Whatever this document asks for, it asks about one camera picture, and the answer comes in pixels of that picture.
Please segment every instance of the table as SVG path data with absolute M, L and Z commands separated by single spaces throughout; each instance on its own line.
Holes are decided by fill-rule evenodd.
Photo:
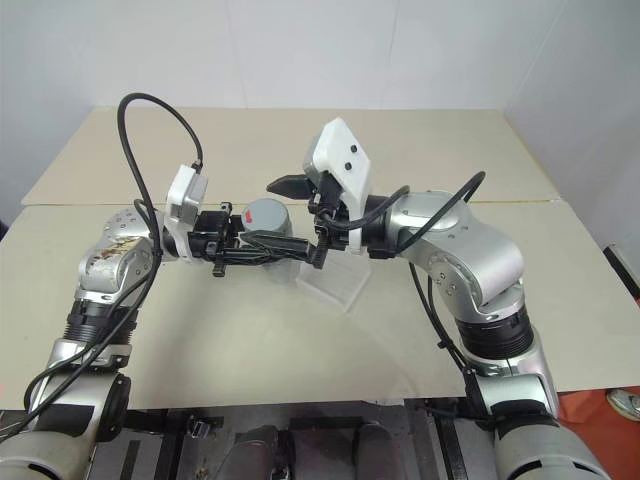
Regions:
M 185 141 L 154 147 L 154 135 L 156 141 L 168 135 L 160 128 L 162 112 L 140 108 L 131 113 L 134 148 L 154 198 L 161 202 L 176 163 L 191 161 L 190 146 Z M 206 163 L 204 172 L 213 177 L 206 201 L 231 200 L 236 208 L 260 196 L 271 179 L 297 173 L 306 148 L 299 136 L 313 135 L 333 115 L 216 109 L 186 113 L 205 150 L 217 152 L 213 158 L 233 158 L 218 161 L 215 168 L 215 160 Z M 420 184 L 416 190 L 452 190 L 489 165 L 489 178 L 472 208 L 523 251 L 527 306 L 557 388 L 640 383 L 640 371 L 629 361 L 629 352 L 640 344 L 635 303 L 498 113 L 340 115 L 372 158 L 374 193 L 402 183 Z M 113 109 L 98 109 L 87 118 L 25 198 L 29 206 L 0 243 L 0 408 L 21 407 L 26 383 L 43 368 L 53 340 L 63 332 L 77 262 L 97 241 L 105 220 L 135 196 L 111 117 Z M 213 141 L 214 131 L 225 132 L 219 144 Z M 289 136 L 292 143 L 278 147 L 274 139 Z M 406 142 L 398 148 L 395 142 L 403 138 Z M 392 165 L 379 165 L 377 158 L 391 158 L 385 151 L 403 153 Z M 422 162 L 423 157 L 447 162 Z M 255 175 L 239 175 L 249 171 L 240 158 L 255 159 Z M 243 181 L 234 183 L 237 178 Z M 290 203 L 294 234 L 313 238 L 306 208 Z M 373 275 L 346 315 L 295 284 L 273 283 L 260 268 L 229 267 L 226 278 L 216 279 L 207 265 L 163 265 L 138 317 L 131 362 L 124 370 L 133 381 L 130 408 L 463 395 L 457 370 L 435 346 L 406 263 L 394 259 L 371 265 Z M 438 305 L 455 336 L 452 319 Z
M 0 244 L 1 408 L 19 408 L 25 384 L 45 364 L 71 306 L 76 262 L 117 210 L 28 207 Z M 305 208 L 290 211 L 294 233 L 311 237 Z M 640 383 L 629 361 L 640 344 L 637 307 L 571 209 L 479 204 L 474 212 L 523 251 L 527 307 L 557 388 Z M 371 265 L 348 315 L 295 284 L 273 283 L 260 268 L 229 267 L 217 279 L 208 265 L 163 265 L 125 369 L 130 408 L 463 395 L 406 262 Z

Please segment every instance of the red surface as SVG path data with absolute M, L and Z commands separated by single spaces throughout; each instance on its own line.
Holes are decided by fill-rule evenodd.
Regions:
M 640 387 L 625 387 L 640 394 Z M 598 457 L 614 480 L 640 479 L 640 422 L 619 415 L 607 402 L 606 390 L 561 396 L 560 421 Z

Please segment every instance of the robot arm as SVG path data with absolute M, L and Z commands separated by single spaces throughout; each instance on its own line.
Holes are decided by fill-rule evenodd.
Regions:
M 33 418 L 28 431 L 0 444 L 0 476 L 84 478 L 95 443 L 119 433 L 130 380 L 118 370 L 128 363 L 129 339 L 144 298 L 138 301 L 137 294 L 146 288 L 146 272 L 155 272 L 159 249 L 165 260 L 211 262 L 214 276 L 224 276 L 226 265 L 280 258 L 321 268 L 330 248 L 367 248 L 371 258 L 400 256 L 434 279 L 458 326 L 470 400 L 493 420 L 501 478 L 608 478 L 587 447 L 554 420 L 557 395 L 524 306 L 517 247 L 477 221 L 464 202 L 441 215 L 448 193 L 369 195 L 369 169 L 361 145 L 338 119 L 314 142 L 305 175 L 283 177 L 268 187 L 310 199 L 317 247 L 275 232 L 240 235 L 241 221 L 228 203 L 219 211 L 198 213 L 206 179 L 193 166 L 178 172 L 166 214 L 154 212 L 155 218 L 147 219 L 141 209 L 128 208 L 112 217 L 80 263 L 67 327 L 54 344 L 49 369 L 32 382 L 25 399 L 29 412 L 65 382 L 75 382 Z M 433 228 L 413 238 L 436 216 Z M 156 248 L 151 222 L 161 231 Z M 104 348 L 96 347 L 99 341 L 106 342 Z M 78 366 L 85 364 L 91 368 L 81 371 Z
M 347 131 L 337 135 L 336 129 Z M 348 160 L 349 153 L 362 148 L 344 122 L 328 124 L 316 144 L 325 136 L 336 139 L 331 151 L 340 152 L 340 162 L 314 163 L 317 156 L 312 152 L 311 164 L 305 163 L 306 176 L 283 177 L 268 190 L 295 198 L 310 193 L 318 248 L 323 238 L 327 248 L 345 249 L 347 243 L 351 247 L 357 230 L 358 246 L 366 247 L 371 258 L 400 256 L 433 279 L 458 327 L 470 404 L 487 418 L 482 426 L 495 432 L 499 477 L 609 478 L 584 443 L 555 420 L 558 397 L 540 336 L 525 308 L 524 261 L 513 241 L 479 222 L 461 200 L 447 209 L 453 196 L 446 192 L 404 194 L 364 225 L 354 223 L 354 218 L 366 218 L 388 199 L 369 195 L 368 180 L 348 181 L 350 175 L 368 177 L 369 162 Z M 355 190 L 346 195 L 348 188 Z M 345 197 L 366 198 L 364 211 L 352 215 L 344 201 L 336 201 Z M 349 221 L 336 228 L 336 222 L 326 221 L 327 214 Z M 433 225 L 424 231 L 428 222 Z

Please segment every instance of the metal base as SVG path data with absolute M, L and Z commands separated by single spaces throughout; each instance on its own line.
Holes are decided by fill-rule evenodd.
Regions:
M 436 402 L 449 410 L 461 401 Z M 496 479 L 493 436 L 468 420 L 434 418 L 424 405 L 416 399 L 393 406 L 336 402 L 129 412 L 129 430 L 98 445 L 89 479 L 212 480 L 242 434 L 272 424 L 293 436 L 297 480 L 354 480 L 353 438 L 364 423 L 390 432 L 409 480 Z

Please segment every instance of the white wall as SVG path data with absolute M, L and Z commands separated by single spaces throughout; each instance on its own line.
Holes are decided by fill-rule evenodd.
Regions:
M 640 3 L 569 0 L 506 114 L 640 277 Z
M 129 91 L 175 105 L 503 108 L 561 6 L 0 1 L 5 222 L 91 107 L 116 104 Z

